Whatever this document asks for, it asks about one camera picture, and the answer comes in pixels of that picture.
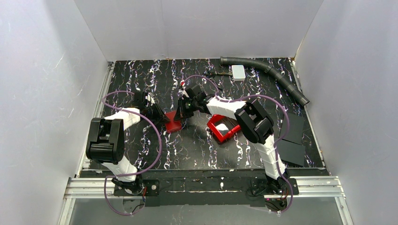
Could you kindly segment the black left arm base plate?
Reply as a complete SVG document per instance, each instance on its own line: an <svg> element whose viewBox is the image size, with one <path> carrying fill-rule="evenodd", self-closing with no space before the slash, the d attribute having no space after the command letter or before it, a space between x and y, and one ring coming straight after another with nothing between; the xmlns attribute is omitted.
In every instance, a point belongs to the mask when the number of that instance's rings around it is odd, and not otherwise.
<svg viewBox="0 0 398 225"><path fill-rule="evenodd" d="M133 182L119 181L112 178L115 184L115 196L158 196L160 182L158 180L145 180L141 177L136 178Z"/></svg>

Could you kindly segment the red plastic bin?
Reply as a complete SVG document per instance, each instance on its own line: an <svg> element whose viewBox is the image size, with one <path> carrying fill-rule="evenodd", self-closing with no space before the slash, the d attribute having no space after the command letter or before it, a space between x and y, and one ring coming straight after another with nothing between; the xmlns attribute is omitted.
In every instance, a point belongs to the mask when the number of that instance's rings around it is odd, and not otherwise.
<svg viewBox="0 0 398 225"><path fill-rule="evenodd" d="M207 127L218 143L226 142L241 129L235 119L218 114L211 117L207 123Z"/></svg>

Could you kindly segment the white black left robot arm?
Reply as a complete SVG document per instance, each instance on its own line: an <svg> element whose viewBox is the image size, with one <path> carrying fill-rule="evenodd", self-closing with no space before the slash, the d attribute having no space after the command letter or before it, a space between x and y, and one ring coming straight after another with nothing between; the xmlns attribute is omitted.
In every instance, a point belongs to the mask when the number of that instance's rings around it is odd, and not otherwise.
<svg viewBox="0 0 398 225"><path fill-rule="evenodd" d="M170 121L150 92L134 92L133 97L129 107L114 107L115 114L91 120L85 150L88 159L105 166L114 179L124 183L135 182L141 174L124 154L125 130L142 120L147 121L158 137L160 155L162 141L156 124Z"/></svg>

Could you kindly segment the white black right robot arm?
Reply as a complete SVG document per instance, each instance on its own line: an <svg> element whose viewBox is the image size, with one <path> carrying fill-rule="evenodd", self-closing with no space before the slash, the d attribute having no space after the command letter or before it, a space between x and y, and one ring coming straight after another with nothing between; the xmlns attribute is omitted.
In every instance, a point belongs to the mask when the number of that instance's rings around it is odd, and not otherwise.
<svg viewBox="0 0 398 225"><path fill-rule="evenodd" d="M227 100L213 94L206 94L198 85L181 85L174 120L190 118L196 111L235 119L245 138L259 152L268 177L287 179L286 166L281 161L274 137L274 121L259 100Z"/></svg>

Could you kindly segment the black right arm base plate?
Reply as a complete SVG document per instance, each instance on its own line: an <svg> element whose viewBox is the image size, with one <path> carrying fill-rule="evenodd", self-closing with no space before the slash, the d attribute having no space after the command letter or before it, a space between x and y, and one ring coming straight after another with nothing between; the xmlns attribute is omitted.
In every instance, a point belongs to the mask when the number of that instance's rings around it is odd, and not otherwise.
<svg viewBox="0 0 398 225"><path fill-rule="evenodd" d="M252 197L260 196L260 195L290 195L290 192L293 195L299 194L299 186L297 184L296 179L288 178L288 181L291 185L279 178L278 180L271 180L271 179L260 179L255 178L250 180L249 187L247 189L247 194Z"/></svg>

